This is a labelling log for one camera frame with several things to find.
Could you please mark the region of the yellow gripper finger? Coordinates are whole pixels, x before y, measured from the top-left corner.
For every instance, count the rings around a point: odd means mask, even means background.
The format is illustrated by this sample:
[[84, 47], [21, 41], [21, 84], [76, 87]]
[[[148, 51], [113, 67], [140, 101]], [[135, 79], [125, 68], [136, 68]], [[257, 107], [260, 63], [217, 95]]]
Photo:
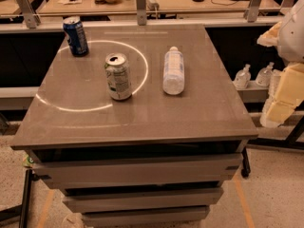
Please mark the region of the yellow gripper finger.
[[276, 46], [278, 44], [278, 32], [280, 27], [281, 27], [281, 22], [276, 23], [266, 32], [261, 34], [256, 42], [264, 47]]
[[282, 71], [274, 69], [268, 94], [259, 121], [264, 127], [274, 128], [283, 124], [304, 101], [304, 64], [289, 63]]

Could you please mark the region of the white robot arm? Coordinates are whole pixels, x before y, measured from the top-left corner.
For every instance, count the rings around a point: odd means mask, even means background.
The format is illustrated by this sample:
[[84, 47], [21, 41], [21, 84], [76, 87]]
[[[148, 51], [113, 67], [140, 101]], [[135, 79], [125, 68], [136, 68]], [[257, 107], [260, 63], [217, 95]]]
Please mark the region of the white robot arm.
[[304, 0], [298, 0], [282, 21], [260, 35], [257, 42], [276, 47], [286, 66], [274, 72], [260, 118], [262, 126], [278, 127], [304, 101]]

